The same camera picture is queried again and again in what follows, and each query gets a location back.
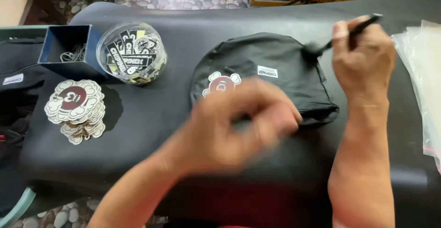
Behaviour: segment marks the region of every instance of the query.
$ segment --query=backpack logo label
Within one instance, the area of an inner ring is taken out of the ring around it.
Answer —
[[[23,73],[5,78],[3,80],[3,85],[7,85],[10,83],[18,83],[18,82],[23,82]]]
[[[239,74],[231,74],[231,76],[223,76],[220,72],[216,71],[208,77],[210,84],[207,89],[202,91],[202,95],[207,97],[211,92],[219,91],[226,92],[231,91],[236,88],[236,85],[239,85],[242,81],[240,79]]]
[[[277,69],[271,69],[271,68],[263,67],[260,65],[257,65],[257,74],[261,75],[261,76],[279,78],[279,74],[277,73]]]

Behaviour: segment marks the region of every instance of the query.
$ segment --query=hand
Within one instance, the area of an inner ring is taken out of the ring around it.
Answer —
[[[251,126],[238,133],[232,120],[244,114],[252,118]],[[158,153],[168,168],[180,174],[236,172],[251,156],[295,132],[301,119],[278,87],[259,79],[244,80],[234,91],[201,99]]]
[[[362,105],[387,101],[389,80],[395,62],[392,40],[378,24],[364,29],[354,41],[349,31],[368,16],[337,22],[333,28],[334,72],[348,103]]]

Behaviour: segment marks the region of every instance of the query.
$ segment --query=stack of skull stickers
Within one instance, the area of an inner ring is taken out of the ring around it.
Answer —
[[[157,78],[166,64],[158,35],[146,34],[145,30],[124,30],[119,37],[106,45],[109,70],[131,84],[145,84]]]
[[[98,138],[105,129],[104,94],[94,81],[67,80],[58,84],[45,106],[49,121],[63,124],[61,133],[74,145],[90,137]]]

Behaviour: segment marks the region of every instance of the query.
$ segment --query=blue cardboard box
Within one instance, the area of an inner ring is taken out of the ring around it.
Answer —
[[[107,79],[107,73],[96,60],[96,46],[101,36],[92,25],[49,26],[38,63],[68,79],[102,82]],[[86,46],[82,61],[61,62],[61,54],[83,44]]]

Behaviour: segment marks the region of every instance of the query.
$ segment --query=plastic bags stack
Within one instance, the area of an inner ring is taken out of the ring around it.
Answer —
[[[422,116],[423,153],[433,156],[441,173],[441,25],[422,21],[392,35],[396,51],[412,79]]]

